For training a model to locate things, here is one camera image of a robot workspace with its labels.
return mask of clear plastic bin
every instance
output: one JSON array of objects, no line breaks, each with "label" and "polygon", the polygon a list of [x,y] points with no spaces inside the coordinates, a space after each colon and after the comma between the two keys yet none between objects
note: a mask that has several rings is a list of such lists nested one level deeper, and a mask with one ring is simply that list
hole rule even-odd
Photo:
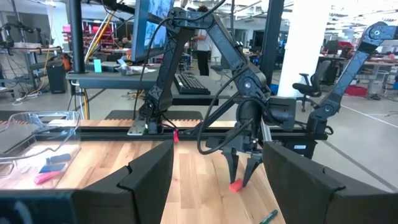
[{"label": "clear plastic bin", "polygon": [[52,189],[80,150],[80,114],[26,112],[0,125],[0,189]]}]

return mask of black office chair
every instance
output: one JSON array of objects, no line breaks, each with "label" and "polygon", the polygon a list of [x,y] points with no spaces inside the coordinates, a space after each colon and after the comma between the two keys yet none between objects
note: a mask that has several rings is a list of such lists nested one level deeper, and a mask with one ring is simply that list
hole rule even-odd
[{"label": "black office chair", "polygon": [[316,102],[314,102],[313,100],[308,99],[307,96],[320,97],[322,95],[319,82],[325,75],[325,72],[328,69],[330,63],[331,62],[329,60],[326,60],[319,65],[315,74],[313,74],[311,76],[311,79],[310,79],[311,85],[310,85],[310,82],[308,81],[308,74],[303,74],[303,73],[300,73],[300,75],[304,77],[305,84],[301,84],[301,83],[293,84],[294,89],[298,90],[301,94],[304,94],[303,97],[297,98],[297,100],[302,101],[302,106],[303,106],[303,108],[301,109],[302,112],[305,112],[305,102],[307,102],[307,101],[311,102],[311,106],[316,104]]},{"label": "black office chair", "polygon": [[221,78],[219,80],[216,80],[217,84],[220,84],[220,86],[223,86],[227,80],[224,80],[223,77],[226,76],[227,78],[231,78],[227,75],[227,73],[229,72],[230,68],[228,65],[228,62],[226,61],[226,59],[222,56],[221,57],[221,65],[212,65],[210,66],[211,69],[213,69],[217,74],[219,74],[221,76]]}]

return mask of teal box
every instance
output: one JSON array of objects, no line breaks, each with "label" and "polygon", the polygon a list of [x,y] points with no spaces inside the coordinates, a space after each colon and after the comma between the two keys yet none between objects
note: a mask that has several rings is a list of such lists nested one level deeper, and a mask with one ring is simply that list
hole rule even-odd
[{"label": "teal box", "polygon": [[94,72],[102,72],[101,59],[94,59]]}]

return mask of green marker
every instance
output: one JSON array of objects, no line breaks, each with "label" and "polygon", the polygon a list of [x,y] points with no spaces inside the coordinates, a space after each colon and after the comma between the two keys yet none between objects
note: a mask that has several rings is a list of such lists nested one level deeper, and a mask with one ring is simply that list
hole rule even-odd
[{"label": "green marker", "polygon": [[265,219],[263,219],[260,224],[267,224],[269,223],[275,216],[276,214],[278,214],[278,210],[274,210],[273,212],[271,212],[271,214],[269,214]]}]

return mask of floor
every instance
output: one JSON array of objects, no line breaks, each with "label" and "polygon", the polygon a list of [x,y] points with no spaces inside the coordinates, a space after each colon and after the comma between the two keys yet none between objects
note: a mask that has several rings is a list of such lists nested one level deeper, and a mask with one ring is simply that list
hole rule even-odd
[{"label": "floor", "polygon": [[[220,78],[214,71],[210,73],[212,79]],[[275,72],[273,82],[277,83],[279,77],[280,73]],[[100,91],[88,90],[89,98],[93,98],[90,101],[91,119],[103,119],[112,110],[133,109],[134,101],[122,97],[128,90]],[[0,110],[66,110],[69,100],[69,94],[44,93],[20,106],[13,106],[12,98],[6,93],[0,95]],[[170,110],[198,110],[204,116],[207,108],[173,106]],[[232,107],[220,119],[234,119],[235,109]],[[310,111],[310,105],[306,113],[298,109],[297,120],[306,121]],[[398,116],[388,116],[392,111],[398,111],[398,103],[345,96],[340,112],[328,120],[335,133],[327,141],[318,143],[313,160],[379,189],[398,192]]]}]

